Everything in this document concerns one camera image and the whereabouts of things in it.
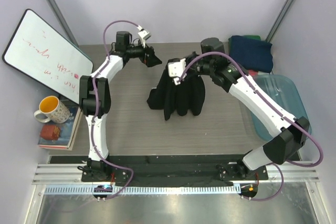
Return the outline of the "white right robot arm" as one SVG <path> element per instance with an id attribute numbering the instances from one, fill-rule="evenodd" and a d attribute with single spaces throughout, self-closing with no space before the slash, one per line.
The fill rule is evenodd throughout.
<path id="1" fill-rule="evenodd" d="M 249 151 L 237 161 L 238 172 L 245 178 L 268 164 L 281 165 L 301 149 L 309 136 L 309 120 L 295 117 L 267 95 L 215 37 L 204 39 L 202 53 L 184 59 L 182 78 L 195 73 L 209 76 L 214 84 L 243 103 L 264 125 L 272 139 Z"/>

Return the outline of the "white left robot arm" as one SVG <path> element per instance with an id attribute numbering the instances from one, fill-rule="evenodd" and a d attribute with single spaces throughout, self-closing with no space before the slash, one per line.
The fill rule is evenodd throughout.
<path id="1" fill-rule="evenodd" d="M 151 34 L 141 28 L 138 36 L 139 42 L 134 44 L 130 32 L 117 32 L 103 64 L 92 74 L 80 78 L 79 107 L 88 124 L 90 141 L 87 164 L 78 167 L 83 182 L 106 181 L 112 173 L 106 137 L 107 115 L 111 108 L 110 82 L 130 59 L 138 58 L 147 67 L 162 63 L 154 48 L 146 44 Z"/>

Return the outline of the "black printed t-shirt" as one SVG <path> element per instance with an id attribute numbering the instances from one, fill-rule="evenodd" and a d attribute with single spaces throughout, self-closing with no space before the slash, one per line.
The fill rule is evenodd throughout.
<path id="1" fill-rule="evenodd" d="M 205 94 L 205 84 L 201 76 L 188 74 L 181 84 L 175 85 L 166 66 L 146 102 L 152 110 L 163 110 L 164 119 L 167 121 L 174 112 L 179 116 L 187 115 L 188 111 L 194 116 L 200 115 Z"/>

